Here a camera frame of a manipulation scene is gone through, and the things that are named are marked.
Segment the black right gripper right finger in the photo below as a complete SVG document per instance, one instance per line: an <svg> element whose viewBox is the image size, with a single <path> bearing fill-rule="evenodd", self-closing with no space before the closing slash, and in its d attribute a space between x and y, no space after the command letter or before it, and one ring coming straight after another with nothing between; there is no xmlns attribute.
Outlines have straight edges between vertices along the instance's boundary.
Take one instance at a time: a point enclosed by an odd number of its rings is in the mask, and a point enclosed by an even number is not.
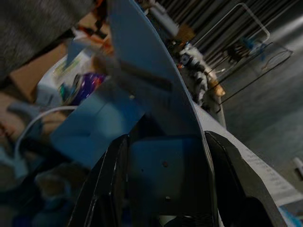
<svg viewBox="0 0 303 227"><path fill-rule="evenodd" d="M226 227L280 227L282 215L259 175L227 138L206 131L218 210Z"/></svg>

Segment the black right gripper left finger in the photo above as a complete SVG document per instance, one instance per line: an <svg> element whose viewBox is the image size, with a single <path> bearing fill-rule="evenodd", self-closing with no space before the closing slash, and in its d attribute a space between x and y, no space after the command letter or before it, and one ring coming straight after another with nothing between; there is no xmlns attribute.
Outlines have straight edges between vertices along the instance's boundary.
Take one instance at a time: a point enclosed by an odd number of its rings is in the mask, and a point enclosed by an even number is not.
<svg viewBox="0 0 303 227"><path fill-rule="evenodd" d="M71 227L120 227L128 169L128 136L113 140L92 168L70 217Z"/></svg>

